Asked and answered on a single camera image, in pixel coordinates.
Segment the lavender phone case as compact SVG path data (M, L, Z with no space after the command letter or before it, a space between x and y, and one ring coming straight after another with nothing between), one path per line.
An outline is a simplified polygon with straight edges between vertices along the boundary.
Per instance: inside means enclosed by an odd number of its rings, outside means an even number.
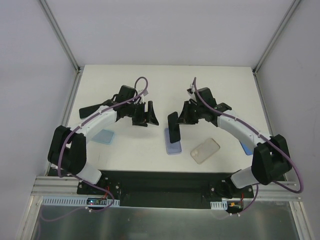
M175 143L170 142L170 135L169 135L168 128L164 129L164 142L165 142L166 153L168 155L178 155L182 153L182 146L180 141Z

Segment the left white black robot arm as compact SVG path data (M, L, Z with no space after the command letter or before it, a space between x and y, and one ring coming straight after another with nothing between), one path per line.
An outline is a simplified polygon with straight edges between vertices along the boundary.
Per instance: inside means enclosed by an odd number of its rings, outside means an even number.
M143 96L144 91L122 85L111 99L81 108L81 123L74 127L60 125L55 129L47 155L48 161L89 182L88 188L94 194L102 194L106 183L102 180L102 172L87 161L87 144L106 127L124 117L131 118L134 126L159 125L153 102L145 102Z

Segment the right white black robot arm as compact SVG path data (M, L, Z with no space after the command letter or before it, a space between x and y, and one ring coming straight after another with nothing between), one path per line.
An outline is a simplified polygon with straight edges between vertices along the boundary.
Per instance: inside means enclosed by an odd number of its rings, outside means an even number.
M237 197L249 185L268 185L292 169L283 136L264 136L252 126L241 123L236 112L224 102L217 103L207 87L189 88L187 92L190 99L183 103L177 124L195 125L204 119L234 136L252 152L251 166L233 173L225 184L228 196Z

